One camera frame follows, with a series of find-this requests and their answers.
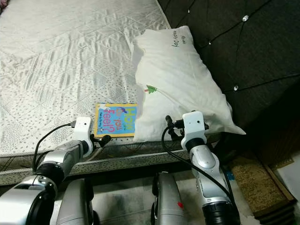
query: white quilted mattress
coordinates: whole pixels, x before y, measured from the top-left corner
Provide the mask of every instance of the white quilted mattress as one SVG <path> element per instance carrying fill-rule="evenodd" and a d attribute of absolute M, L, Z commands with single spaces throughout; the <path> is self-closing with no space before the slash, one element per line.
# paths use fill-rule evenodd
<path fill-rule="evenodd" d="M 168 24 L 155 0 L 11 0 L 0 15 L 0 157 L 101 102 L 135 103 L 130 43 Z M 62 128 L 40 151 L 72 138 Z"/>

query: tufted button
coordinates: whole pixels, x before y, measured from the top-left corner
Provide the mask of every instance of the tufted button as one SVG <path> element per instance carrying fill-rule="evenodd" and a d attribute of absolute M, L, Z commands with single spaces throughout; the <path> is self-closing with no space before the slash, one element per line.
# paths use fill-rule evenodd
<path fill-rule="evenodd" d="M 245 15 L 242 19 L 243 22 L 246 22 L 247 20 L 249 19 L 249 16 L 248 15 Z"/>

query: tiled floor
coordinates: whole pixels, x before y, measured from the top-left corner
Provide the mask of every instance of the tiled floor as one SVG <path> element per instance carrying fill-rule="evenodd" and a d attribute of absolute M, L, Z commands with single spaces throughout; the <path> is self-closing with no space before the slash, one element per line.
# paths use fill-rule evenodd
<path fill-rule="evenodd" d="M 189 225 L 204 223 L 195 179 L 191 171 L 173 174 L 177 182 L 185 216 Z M 92 201 L 101 225 L 150 225 L 150 211 L 154 201 L 151 192 L 152 177 L 94 186 Z M 231 181 L 235 201 L 243 225 L 258 225 L 236 182 Z M 61 200 L 55 202 L 51 225 L 55 224 Z"/>

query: book cover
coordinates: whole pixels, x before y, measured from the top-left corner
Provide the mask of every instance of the book cover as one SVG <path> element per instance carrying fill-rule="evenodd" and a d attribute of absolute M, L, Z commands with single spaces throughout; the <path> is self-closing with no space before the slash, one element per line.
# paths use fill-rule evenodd
<path fill-rule="evenodd" d="M 133 137 L 136 113 L 137 104 L 97 104 L 95 137 Z"/>

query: pillowcase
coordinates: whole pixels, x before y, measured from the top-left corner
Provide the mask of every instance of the pillowcase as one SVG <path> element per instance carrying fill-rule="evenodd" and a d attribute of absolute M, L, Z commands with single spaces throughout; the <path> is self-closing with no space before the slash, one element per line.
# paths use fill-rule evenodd
<path fill-rule="evenodd" d="M 231 107 L 195 50 L 188 26 L 146 30 L 133 41 L 132 60 L 140 87 L 135 142 L 160 141 L 166 115 L 180 120 L 192 110 L 203 113 L 206 134 L 245 134 L 233 123 Z"/>

